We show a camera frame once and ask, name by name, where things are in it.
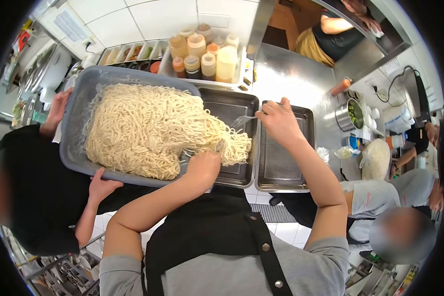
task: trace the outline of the stainless steel pot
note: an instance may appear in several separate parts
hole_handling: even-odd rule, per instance
[[[349,102],[353,101],[352,106],[354,107],[354,111],[357,114],[357,125],[352,122],[352,119],[349,115]],[[362,112],[362,108],[359,103],[353,98],[349,98],[347,103],[340,105],[336,109],[336,119],[340,129],[344,132],[348,132],[354,129],[362,129],[364,127],[364,114]]]

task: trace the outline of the noodle bundle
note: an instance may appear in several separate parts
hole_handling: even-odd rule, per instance
[[[86,127],[90,161],[124,173],[172,180],[180,156],[221,153],[222,165],[247,163],[251,138],[204,110],[200,97],[175,88],[109,85],[93,100]]]

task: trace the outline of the black t-shirt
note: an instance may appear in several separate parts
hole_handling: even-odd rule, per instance
[[[416,145],[414,145],[416,154],[420,154],[427,150],[429,139],[424,127],[418,128],[412,125],[411,129],[406,131],[406,135],[408,136],[408,139],[406,139],[407,141],[416,143]]]
[[[4,172],[11,189],[11,230],[31,254],[78,253],[75,225],[89,198],[88,175],[67,169],[59,144],[41,138],[39,125],[7,133],[0,144]],[[116,211],[154,188],[118,188],[99,205],[97,214]]]
[[[330,18],[339,18],[333,12],[323,9],[321,15]],[[367,15],[370,15],[370,10],[367,8]],[[340,60],[349,50],[354,48],[363,38],[363,34],[355,28],[344,31],[339,34],[326,34],[320,28],[320,22],[313,27],[314,37],[317,44],[334,62]]]

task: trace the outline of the gray t-shirt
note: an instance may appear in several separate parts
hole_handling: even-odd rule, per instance
[[[351,218],[376,218],[384,211],[400,206],[395,187],[384,180],[344,181],[340,183],[344,193],[354,191]],[[368,241],[373,220],[355,221],[349,229],[357,241]],[[349,245],[350,252],[372,250],[369,243]]]
[[[271,234],[286,281],[293,295],[341,296],[349,267],[347,239],[330,237],[315,241],[306,250]],[[102,296],[142,296],[141,262],[113,255],[100,262]],[[260,256],[205,254],[161,276],[166,296],[272,295]]]
[[[401,206],[428,205],[436,175],[427,169],[412,169],[391,180],[400,196]]]

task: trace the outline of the gray plastic tub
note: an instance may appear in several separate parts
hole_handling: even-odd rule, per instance
[[[176,78],[119,67],[92,66],[86,68],[76,81],[76,86],[68,99],[62,119],[59,156],[68,169],[93,176],[95,171],[101,167],[101,165],[93,163],[87,158],[85,152],[87,136],[83,129],[92,111],[90,102],[96,94],[107,85],[118,83],[168,86],[182,91],[190,91],[194,96],[201,96],[201,93],[193,84]],[[179,176],[171,181],[145,178],[110,169],[106,169],[103,177],[108,180],[130,184],[163,187],[179,179],[184,172],[185,166],[182,166]]]

